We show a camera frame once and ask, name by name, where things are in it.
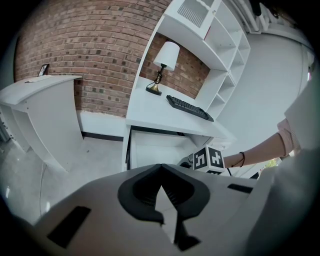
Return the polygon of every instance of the small picture frame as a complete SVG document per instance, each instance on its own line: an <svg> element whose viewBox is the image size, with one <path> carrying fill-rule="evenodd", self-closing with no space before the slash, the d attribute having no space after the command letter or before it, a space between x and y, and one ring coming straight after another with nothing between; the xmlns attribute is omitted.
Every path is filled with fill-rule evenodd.
<svg viewBox="0 0 320 256"><path fill-rule="evenodd" d="M41 76L45 75L48 67L49 67L49 64L42 65L42 67L41 67L41 69L39 71L38 77L41 77Z"/></svg>

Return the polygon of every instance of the black keyboard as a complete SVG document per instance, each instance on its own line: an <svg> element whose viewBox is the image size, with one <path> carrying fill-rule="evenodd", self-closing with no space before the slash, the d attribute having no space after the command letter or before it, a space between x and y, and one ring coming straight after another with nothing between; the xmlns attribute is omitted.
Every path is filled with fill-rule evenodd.
<svg viewBox="0 0 320 256"><path fill-rule="evenodd" d="M178 99L176 97L172 97L170 95L167 95L166 99L170 103L171 107L173 107L177 110L182 110L184 112L187 112L189 114L195 115L200 118L203 118L203 119L208 120L210 122L214 122L214 119L200 107L191 105L181 99Z"/></svg>

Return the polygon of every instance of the white lampshade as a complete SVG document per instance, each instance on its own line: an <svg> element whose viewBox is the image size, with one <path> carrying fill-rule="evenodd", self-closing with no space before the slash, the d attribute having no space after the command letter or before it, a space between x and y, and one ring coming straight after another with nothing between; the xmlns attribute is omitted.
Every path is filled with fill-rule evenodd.
<svg viewBox="0 0 320 256"><path fill-rule="evenodd" d="M174 42L165 42L161 50L155 57L153 63L161 67L161 64L166 65L166 69L174 71L177 63L180 47Z"/></svg>

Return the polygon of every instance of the white desk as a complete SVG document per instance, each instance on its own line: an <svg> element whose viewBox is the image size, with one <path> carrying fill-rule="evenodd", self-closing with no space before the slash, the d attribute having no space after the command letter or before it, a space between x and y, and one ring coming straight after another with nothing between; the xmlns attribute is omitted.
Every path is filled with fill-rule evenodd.
<svg viewBox="0 0 320 256"><path fill-rule="evenodd" d="M136 88L130 96L123 137L123 170L126 170L125 161L131 126L214 137L228 142L236 140L234 135L216 120L214 122L204 120L198 116L175 109L168 103L166 96L171 95L194 105L194 99L183 93L161 84L159 85L159 90L162 92L161 96L147 92L146 86L151 82L149 79L139 77Z"/></svg>
<svg viewBox="0 0 320 256"><path fill-rule="evenodd" d="M18 81L0 91L1 119L11 138L48 165L69 171L83 138L74 98L76 75Z"/></svg>

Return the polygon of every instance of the white baseboard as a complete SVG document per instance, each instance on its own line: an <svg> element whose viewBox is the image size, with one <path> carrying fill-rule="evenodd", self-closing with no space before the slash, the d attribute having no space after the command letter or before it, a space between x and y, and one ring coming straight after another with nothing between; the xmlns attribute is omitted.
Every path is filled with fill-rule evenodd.
<svg viewBox="0 0 320 256"><path fill-rule="evenodd" d="M82 132L118 137L124 136L126 119L123 117L83 110L77 110L76 115Z"/></svg>

